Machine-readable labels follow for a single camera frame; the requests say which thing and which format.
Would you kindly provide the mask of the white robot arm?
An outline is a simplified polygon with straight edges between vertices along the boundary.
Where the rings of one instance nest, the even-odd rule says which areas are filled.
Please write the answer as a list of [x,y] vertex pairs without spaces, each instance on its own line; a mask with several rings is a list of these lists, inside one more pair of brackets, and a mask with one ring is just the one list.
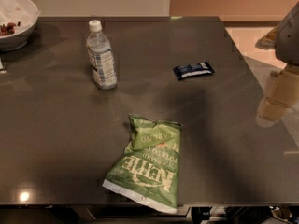
[[275,54],[286,66],[267,79],[256,116],[262,127],[277,123],[299,99],[299,2],[278,26]]

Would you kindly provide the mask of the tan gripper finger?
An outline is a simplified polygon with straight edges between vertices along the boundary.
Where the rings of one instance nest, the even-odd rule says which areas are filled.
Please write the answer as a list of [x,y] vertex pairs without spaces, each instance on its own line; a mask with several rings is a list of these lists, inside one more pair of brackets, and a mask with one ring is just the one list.
[[261,127],[277,123],[299,100],[299,66],[287,64],[281,71],[272,71],[267,79],[263,99],[256,116]]

